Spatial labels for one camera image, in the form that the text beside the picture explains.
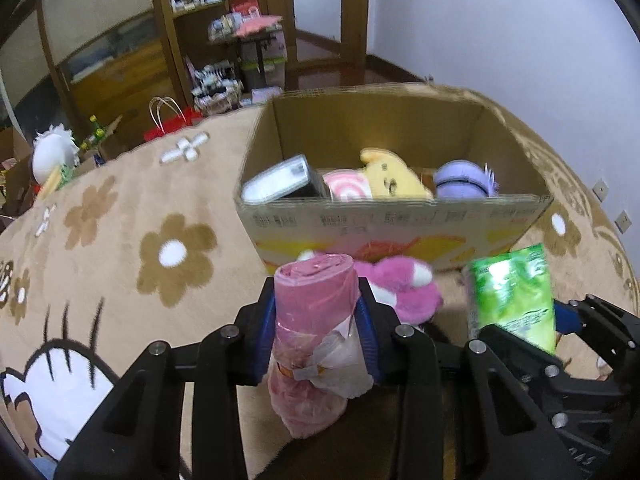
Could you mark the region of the green bottle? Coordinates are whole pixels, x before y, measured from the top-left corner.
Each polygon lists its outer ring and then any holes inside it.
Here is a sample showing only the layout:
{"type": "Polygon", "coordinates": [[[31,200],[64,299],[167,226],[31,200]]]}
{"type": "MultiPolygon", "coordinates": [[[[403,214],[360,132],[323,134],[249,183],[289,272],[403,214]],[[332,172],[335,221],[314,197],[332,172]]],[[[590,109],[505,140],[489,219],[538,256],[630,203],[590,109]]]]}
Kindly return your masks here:
{"type": "Polygon", "coordinates": [[[89,122],[91,125],[91,133],[82,141],[81,148],[83,150],[95,148],[101,143],[105,136],[105,130],[96,119],[96,115],[91,115],[89,122]]]}

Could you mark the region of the purple round plush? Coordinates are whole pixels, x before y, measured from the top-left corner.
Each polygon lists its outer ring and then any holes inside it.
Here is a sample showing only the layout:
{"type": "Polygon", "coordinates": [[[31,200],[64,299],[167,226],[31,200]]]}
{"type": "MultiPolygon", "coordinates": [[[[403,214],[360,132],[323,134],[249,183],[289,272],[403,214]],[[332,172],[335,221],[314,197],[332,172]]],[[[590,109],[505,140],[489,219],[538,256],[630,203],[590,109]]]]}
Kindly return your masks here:
{"type": "Polygon", "coordinates": [[[446,162],[435,171],[433,180],[439,200],[484,200],[498,195],[494,172],[465,159],[446,162]]]}

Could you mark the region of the wooden wardrobe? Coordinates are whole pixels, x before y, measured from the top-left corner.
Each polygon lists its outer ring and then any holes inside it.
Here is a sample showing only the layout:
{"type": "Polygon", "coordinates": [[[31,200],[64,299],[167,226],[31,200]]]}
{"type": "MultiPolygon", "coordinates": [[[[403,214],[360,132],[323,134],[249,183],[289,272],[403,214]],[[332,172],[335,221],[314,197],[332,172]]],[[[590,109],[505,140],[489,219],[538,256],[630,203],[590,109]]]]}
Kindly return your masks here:
{"type": "Polygon", "coordinates": [[[185,32],[200,44],[224,0],[22,0],[1,22],[1,119],[28,142],[50,126],[88,138],[117,122],[128,151],[152,127],[154,96],[186,102],[185,32]]]}

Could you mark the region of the cardboard box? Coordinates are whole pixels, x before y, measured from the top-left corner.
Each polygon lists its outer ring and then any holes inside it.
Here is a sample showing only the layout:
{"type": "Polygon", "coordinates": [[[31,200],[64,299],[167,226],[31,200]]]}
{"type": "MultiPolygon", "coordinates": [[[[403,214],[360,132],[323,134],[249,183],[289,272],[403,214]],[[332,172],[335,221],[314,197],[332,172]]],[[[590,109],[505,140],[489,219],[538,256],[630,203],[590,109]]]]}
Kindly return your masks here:
{"type": "Polygon", "coordinates": [[[15,219],[32,206],[32,147],[13,127],[1,131],[1,215],[15,219]]]}
{"type": "Polygon", "coordinates": [[[499,193],[484,200],[318,197],[235,202],[269,269],[306,249],[375,261],[406,255],[436,270],[511,248],[552,201],[526,154],[534,133],[482,94],[441,84],[374,84],[286,92],[260,111],[243,160],[246,183],[297,155],[313,170],[357,170],[364,148],[385,148],[419,176],[465,159],[490,169],[499,193]]]}

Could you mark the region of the black face mask packet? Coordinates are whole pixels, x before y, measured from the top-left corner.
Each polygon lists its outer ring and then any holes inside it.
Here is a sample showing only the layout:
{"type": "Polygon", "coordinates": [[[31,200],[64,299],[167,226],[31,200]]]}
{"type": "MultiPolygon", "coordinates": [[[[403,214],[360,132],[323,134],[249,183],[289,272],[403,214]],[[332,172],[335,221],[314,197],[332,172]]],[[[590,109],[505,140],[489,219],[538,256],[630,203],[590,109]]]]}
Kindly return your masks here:
{"type": "Polygon", "coordinates": [[[240,196],[243,203],[260,205],[276,200],[329,198],[330,191],[306,156],[296,155],[245,182],[240,196]]]}

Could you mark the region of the pink plastic bag roll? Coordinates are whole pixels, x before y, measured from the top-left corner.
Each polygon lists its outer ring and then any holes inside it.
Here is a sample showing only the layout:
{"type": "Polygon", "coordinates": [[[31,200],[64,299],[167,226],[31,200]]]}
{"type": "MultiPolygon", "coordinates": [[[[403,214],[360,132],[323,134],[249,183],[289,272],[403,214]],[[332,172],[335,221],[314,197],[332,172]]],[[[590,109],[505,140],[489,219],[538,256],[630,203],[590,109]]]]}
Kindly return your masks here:
{"type": "Polygon", "coordinates": [[[291,437],[305,439],[374,385],[355,320],[358,274],[352,257],[326,254],[280,266],[273,278],[270,401],[291,437]]]}

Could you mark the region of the basket of toys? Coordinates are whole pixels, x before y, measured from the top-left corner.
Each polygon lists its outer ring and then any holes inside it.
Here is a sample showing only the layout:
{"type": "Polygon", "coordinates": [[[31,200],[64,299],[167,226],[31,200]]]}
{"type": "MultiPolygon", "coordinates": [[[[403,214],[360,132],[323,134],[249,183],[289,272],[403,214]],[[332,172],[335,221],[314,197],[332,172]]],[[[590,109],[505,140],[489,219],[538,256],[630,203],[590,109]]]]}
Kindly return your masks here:
{"type": "Polygon", "coordinates": [[[220,115],[240,107],[243,84],[229,61],[208,64],[200,70],[191,66],[190,77],[194,108],[203,116],[220,115]]]}

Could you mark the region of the yellow dog plush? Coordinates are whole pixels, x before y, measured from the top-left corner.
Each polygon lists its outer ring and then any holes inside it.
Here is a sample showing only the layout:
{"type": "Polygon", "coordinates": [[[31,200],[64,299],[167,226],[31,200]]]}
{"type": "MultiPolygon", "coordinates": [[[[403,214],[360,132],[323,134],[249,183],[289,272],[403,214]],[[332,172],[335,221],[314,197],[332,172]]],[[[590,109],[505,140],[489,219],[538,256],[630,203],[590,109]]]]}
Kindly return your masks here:
{"type": "Polygon", "coordinates": [[[366,177],[371,195],[377,200],[431,200],[433,193],[394,152],[382,148],[363,148],[360,151],[362,174],[366,177]]]}

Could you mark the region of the green tissue pack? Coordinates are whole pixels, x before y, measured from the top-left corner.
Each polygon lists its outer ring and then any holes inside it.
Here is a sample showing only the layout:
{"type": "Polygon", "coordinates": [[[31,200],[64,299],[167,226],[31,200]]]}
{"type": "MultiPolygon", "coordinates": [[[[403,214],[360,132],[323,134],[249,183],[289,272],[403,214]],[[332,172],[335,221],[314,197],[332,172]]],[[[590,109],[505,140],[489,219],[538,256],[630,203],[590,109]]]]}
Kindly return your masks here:
{"type": "Polygon", "coordinates": [[[472,338],[497,325],[550,354],[555,352],[555,314],[544,246],[471,261],[463,270],[472,338]]]}

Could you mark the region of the pink bear plush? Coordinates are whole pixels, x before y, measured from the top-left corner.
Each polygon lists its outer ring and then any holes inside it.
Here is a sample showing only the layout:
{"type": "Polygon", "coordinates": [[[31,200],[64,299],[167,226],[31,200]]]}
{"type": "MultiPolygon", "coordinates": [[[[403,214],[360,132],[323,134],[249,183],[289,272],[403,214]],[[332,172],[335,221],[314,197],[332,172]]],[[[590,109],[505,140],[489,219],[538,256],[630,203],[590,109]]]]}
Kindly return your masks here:
{"type": "Polygon", "coordinates": [[[442,305],[432,269],[421,260],[395,256],[370,263],[345,254],[305,252],[279,271],[282,318],[308,333],[334,330],[354,313],[360,278],[403,323],[426,322],[442,305]]]}

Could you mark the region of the red paper gift bag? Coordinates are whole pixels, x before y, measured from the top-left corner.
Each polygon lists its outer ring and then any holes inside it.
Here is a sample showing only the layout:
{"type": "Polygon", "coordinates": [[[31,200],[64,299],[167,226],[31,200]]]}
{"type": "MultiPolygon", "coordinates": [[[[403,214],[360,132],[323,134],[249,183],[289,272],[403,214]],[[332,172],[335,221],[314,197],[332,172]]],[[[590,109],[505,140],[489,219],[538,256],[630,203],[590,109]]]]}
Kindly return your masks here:
{"type": "Polygon", "coordinates": [[[182,108],[171,96],[154,96],[149,102],[149,113],[154,126],[143,135],[145,142],[193,127],[204,119],[201,112],[192,107],[182,108]]]}

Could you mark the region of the open cardboard box on floor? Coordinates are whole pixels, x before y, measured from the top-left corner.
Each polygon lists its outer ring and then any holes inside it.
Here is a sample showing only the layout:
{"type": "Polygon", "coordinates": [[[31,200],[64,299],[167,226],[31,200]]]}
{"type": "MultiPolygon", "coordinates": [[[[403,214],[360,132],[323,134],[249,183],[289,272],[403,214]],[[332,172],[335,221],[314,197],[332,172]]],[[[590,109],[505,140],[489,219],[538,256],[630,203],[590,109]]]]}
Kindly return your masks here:
{"type": "Polygon", "coordinates": [[[15,219],[32,206],[32,147],[13,127],[1,131],[1,215],[15,219]]]}

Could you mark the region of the pink swirl roll plush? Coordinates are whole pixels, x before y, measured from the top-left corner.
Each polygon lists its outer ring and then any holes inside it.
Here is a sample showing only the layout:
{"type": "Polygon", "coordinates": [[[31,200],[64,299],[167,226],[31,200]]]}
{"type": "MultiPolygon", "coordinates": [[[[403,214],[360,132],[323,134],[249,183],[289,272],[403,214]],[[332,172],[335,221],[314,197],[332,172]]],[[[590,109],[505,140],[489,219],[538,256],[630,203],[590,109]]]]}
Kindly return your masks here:
{"type": "Polygon", "coordinates": [[[372,197],[369,181],[360,170],[332,170],[323,175],[323,181],[334,200],[349,202],[372,197]]]}

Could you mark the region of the pink paper on table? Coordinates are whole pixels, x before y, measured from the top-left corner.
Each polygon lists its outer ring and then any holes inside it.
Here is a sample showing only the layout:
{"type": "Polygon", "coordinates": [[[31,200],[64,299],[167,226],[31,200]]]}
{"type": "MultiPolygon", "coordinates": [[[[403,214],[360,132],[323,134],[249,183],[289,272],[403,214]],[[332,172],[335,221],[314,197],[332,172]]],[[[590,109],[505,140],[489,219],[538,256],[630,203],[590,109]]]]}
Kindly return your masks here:
{"type": "Polygon", "coordinates": [[[278,27],[281,22],[282,18],[279,15],[248,16],[236,30],[235,36],[244,38],[261,32],[268,32],[269,29],[278,27]]]}

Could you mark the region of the white round plush head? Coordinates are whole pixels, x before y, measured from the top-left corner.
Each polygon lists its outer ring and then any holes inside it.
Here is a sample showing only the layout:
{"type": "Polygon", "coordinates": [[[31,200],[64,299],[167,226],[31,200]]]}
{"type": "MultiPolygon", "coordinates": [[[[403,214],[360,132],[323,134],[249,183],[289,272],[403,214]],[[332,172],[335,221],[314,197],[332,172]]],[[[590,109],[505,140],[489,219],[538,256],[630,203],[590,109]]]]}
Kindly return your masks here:
{"type": "Polygon", "coordinates": [[[76,166],[79,148],[73,133],[63,124],[36,135],[32,152],[32,174],[39,185],[44,185],[58,166],[76,166]]]}

